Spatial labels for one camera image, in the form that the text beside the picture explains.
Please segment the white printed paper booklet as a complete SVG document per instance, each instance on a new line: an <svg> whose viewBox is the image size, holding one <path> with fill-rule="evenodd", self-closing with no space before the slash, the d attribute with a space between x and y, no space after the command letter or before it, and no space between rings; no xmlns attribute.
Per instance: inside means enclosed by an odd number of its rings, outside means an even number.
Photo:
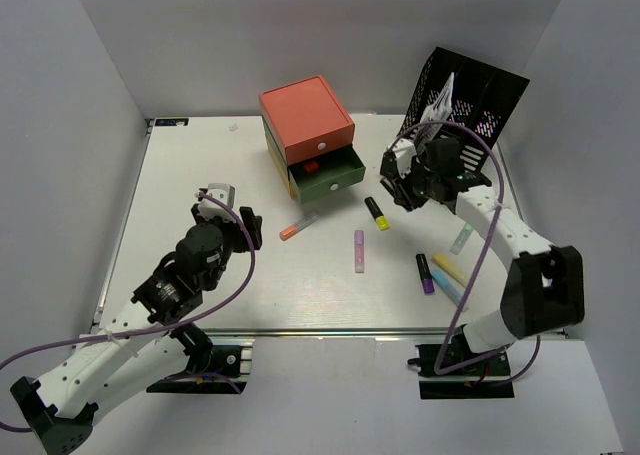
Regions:
<svg viewBox="0 0 640 455"><path fill-rule="evenodd" d="M451 72L435 101L426 106L420 119L422 126L415 130L413 138L413 144L417 153L424 152L427 144L441 129L442 125L433 124L433 121L447 121L452 114L454 81L455 73Z"/></svg>

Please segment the black yellow highlighter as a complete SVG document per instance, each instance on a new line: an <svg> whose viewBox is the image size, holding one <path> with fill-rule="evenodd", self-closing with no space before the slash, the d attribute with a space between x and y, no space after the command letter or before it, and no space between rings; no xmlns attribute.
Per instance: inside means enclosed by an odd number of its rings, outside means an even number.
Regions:
<svg viewBox="0 0 640 455"><path fill-rule="evenodd" d="M386 217L384 216L374 198L366 197L364 199L364 203L372 218L374 219L374 222L376 223L378 229L381 231L388 230L390 228L389 222L387 221Z"/></svg>

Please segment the orange grey highlighter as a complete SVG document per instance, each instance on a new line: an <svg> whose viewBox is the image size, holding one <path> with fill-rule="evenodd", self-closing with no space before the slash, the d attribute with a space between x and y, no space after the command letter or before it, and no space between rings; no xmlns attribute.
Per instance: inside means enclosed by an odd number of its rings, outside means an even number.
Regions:
<svg viewBox="0 0 640 455"><path fill-rule="evenodd" d="M310 214L306 215L305 217L303 217L302 219L300 219L300 220L294 222L293 224L289 225L288 227L284 228L279 233L279 238L282 241L287 241L291 237L293 237L294 235L298 234L302 230L306 229L307 227L309 227L310 225L315 223L317 220L318 220L318 214L315 213L315 212L310 213Z"/></svg>

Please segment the green drawer box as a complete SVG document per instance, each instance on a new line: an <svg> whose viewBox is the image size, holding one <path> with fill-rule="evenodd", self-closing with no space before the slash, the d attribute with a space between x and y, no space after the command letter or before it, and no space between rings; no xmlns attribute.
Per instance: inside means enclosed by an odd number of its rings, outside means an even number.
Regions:
<svg viewBox="0 0 640 455"><path fill-rule="evenodd" d="M277 147L275 138L267 124L263 123L263 127L265 140L269 138ZM302 168L302 164L309 160L316 160L320 166L317 171L310 174ZM299 197L297 201L300 204L311 202L332 192L360 183L366 172L362 160L352 145L287 166Z"/></svg>

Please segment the black purple highlighter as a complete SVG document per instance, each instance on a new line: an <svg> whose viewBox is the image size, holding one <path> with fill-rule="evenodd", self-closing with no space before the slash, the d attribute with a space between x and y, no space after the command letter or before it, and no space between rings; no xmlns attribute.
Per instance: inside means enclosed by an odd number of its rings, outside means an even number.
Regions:
<svg viewBox="0 0 640 455"><path fill-rule="evenodd" d="M418 253L415 256L416 264L420 276L420 281L422 285L422 289L425 295L432 295L435 293L435 288L433 284L433 278L429 269L428 261L426 255L423 253Z"/></svg>

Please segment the yellow bottom drawer box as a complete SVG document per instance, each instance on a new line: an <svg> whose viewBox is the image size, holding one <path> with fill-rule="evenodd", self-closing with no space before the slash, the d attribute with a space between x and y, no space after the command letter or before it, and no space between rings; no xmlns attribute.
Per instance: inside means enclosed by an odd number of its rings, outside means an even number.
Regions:
<svg viewBox="0 0 640 455"><path fill-rule="evenodd" d="M286 186L290 197L292 199L298 200L299 197L292 183L292 180L290 178L288 166L286 165L284 158L281 156L276 145L269 138L266 138L266 145L267 145L268 152L272 158L272 161L276 166L279 176L283 184Z"/></svg>

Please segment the black orange highlighter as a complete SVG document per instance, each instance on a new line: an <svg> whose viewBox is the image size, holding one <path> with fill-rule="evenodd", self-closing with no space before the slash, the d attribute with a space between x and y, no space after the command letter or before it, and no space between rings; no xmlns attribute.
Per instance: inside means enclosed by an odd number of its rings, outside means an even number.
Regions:
<svg viewBox="0 0 640 455"><path fill-rule="evenodd" d="M310 174L317 171L320 166L316 160L309 160L302 164L302 168L306 173Z"/></svg>

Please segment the coral top drawer box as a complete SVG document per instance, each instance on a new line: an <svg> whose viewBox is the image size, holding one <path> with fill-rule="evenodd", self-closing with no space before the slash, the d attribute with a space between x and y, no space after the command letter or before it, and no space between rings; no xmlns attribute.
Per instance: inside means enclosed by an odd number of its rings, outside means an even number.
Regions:
<svg viewBox="0 0 640 455"><path fill-rule="evenodd" d="M321 75L262 92L259 103L288 165L353 143L355 123Z"/></svg>

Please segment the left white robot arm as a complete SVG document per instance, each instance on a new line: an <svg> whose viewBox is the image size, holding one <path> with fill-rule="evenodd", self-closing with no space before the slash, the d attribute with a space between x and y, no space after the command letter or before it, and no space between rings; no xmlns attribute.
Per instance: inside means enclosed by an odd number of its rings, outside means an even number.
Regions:
<svg viewBox="0 0 640 455"><path fill-rule="evenodd" d="M232 254L261 248L262 219L208 196L191 213L194 225L109 324L57 367L11 386L25 430L45 453L72 453L110 411L163 378L238 375L191 313L217 288Z"/></svg>

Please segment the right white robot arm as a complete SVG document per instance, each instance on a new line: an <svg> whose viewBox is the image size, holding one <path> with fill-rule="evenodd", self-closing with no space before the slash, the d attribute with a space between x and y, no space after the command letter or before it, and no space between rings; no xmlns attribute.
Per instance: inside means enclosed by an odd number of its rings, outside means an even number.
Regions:
<svg viewBox="0 0 640 455"><path fill-rule="evenodd" d="M511 209L481 173L466 169L453 138L431 142L419 154L400 139L385 150L382 184L408 211L433 200L467 222L507 271L498 309L457 329L453 365L472 374L488 352L585 318L583 258L573 246L559 247L537 234Z"/></svg>

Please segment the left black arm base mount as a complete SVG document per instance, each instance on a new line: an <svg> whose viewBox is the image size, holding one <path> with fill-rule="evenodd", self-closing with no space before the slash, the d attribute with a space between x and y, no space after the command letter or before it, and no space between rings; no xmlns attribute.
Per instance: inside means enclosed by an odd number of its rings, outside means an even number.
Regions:
<svg viewBox="0 0 640 455"><path fill-rule="evenodd" d="M184 367L150 385L147 393L241 395L250 373L249 347L214 342L194 324L168 332L186 358Z"/></svg>

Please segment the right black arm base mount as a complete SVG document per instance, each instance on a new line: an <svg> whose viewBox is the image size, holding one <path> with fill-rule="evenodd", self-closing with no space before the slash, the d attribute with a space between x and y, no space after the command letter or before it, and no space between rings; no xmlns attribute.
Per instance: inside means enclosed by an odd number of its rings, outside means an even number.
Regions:
<svg viewBox="0 0 640 455"><path fill-rule="evenodd" d="M418 375L421 400L492 400L515 397L510 381L511 367L506 349L480 361L469 351L460 337L454 336L444 352L442 369L464 364L457 370L445 374L435 371L441 343L426 343L416 346L416 355L406 362L407 367Z"/></svg>

